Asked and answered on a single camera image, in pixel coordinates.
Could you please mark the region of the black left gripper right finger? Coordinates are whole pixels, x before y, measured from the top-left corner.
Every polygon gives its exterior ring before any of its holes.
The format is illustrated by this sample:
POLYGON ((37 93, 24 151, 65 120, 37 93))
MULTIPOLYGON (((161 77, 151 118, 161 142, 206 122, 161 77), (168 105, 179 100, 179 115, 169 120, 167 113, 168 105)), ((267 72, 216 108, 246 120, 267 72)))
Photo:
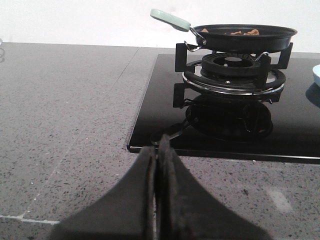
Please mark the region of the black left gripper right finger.
POLYGON ((161 240, 270 240, 208 193, 163 135, 157 157, 157 236, 161 240))

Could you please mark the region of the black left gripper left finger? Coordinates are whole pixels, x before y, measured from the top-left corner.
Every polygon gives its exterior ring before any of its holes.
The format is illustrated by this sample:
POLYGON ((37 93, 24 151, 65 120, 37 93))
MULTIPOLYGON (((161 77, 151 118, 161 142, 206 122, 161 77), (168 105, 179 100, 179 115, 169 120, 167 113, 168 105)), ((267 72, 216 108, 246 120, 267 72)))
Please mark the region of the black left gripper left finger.
POLYGON ((125 176, 103 197, 57 224, 50 240, 151 240, 156 170, 145 146, 125 176))

